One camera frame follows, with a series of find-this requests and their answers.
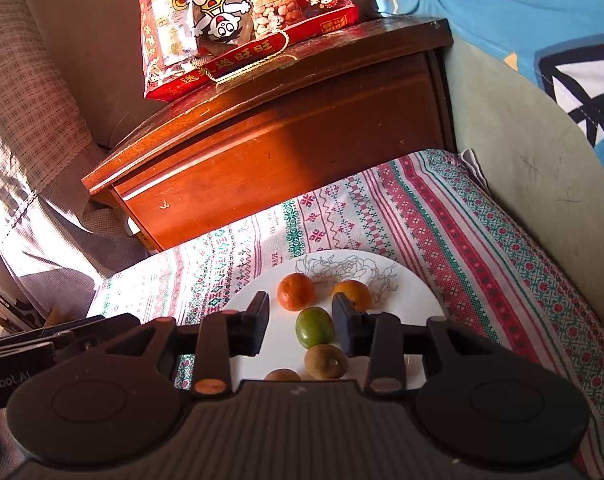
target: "small fruit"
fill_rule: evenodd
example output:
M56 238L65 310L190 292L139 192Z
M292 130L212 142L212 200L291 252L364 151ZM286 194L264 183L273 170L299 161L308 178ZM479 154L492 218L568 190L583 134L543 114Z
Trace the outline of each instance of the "small fruit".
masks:
M316 345L306 352L304 366L318 380L339 379L346 373L349 361L336 346Z
M288 368L279 368L278 370L273 370L269 372L266 377L264 377L265 381L301 381L300 376L295 373L293 370L289 370Z
M309 349L333 341L335 329L328 312L318 306L310 306L297 315L295 334L301 345Z
M301 272L289 274L277 286L277 300L287 310L302 310L315 302L313 282Z
M373 308L373 295L364 283L357 280L339 282L333 287L331 298L338 292L343 292L358 312L366 312Z

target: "kiwi fruit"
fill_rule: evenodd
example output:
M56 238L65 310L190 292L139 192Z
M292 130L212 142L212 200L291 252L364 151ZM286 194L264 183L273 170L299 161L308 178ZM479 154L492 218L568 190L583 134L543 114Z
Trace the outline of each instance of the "kiwi fruit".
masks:
M314 378L323 381L342 377L349 367L349 361L336 346L320 344L306 352L304 366Z

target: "cartoon character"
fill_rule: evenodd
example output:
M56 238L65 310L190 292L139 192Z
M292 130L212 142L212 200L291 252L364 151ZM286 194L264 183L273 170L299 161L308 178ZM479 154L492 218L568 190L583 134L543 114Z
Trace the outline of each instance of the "cartoon character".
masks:
M194 24L194 36L197 38L204 34L208 27L208 34L219 41L229 41L240 30L240 16L235 13L246 14L251 10L248 0L236 3L226 3L226 0L189 0L200 8L203 16Z

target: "checkered fabric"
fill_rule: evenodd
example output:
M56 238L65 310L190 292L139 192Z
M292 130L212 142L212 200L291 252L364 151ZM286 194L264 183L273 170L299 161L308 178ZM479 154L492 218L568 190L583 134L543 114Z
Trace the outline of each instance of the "checkered fabric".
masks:
M25 0L0 0L0 253L43 314L83 316L95 288L146 256L81 178L103 158Z
M0 0L0 242L91 142L24 0Z

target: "flower line drawing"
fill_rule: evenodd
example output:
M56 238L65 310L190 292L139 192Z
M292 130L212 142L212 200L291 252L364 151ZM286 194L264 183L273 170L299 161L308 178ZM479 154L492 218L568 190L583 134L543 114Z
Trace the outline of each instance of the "flower line drawing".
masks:
M329 257L313 254L297 261L295 272L306 274L316 283L358 280L370 288L373 302L378 303L385 292L397 290L397 285L393 285L393 279L397 277L393 272L396 267L396 263L390 263L380 269L371 258L355 255L335 261L335 254Z

